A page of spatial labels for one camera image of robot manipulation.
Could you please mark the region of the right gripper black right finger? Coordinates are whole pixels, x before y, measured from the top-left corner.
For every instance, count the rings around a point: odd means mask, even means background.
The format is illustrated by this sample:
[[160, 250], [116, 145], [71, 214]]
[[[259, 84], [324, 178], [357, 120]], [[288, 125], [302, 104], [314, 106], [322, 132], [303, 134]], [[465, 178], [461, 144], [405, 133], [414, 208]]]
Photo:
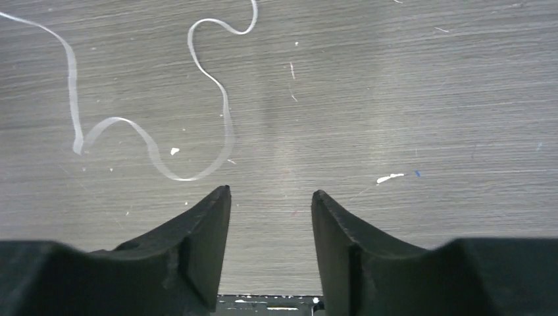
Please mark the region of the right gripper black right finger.
[[557, 314], [554, 238], [457, 238], [427, 250], [322, 190], [311, 213], [327, 315]]

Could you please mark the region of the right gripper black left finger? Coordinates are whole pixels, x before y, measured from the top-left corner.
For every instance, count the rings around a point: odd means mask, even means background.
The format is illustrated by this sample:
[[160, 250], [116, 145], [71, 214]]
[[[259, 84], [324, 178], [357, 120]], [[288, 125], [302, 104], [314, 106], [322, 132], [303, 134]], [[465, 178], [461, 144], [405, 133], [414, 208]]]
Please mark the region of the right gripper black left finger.
[[231, 192], [115, 249], [50, 240], [1, 242], [2, 315], [209, 315], [216, 311]]

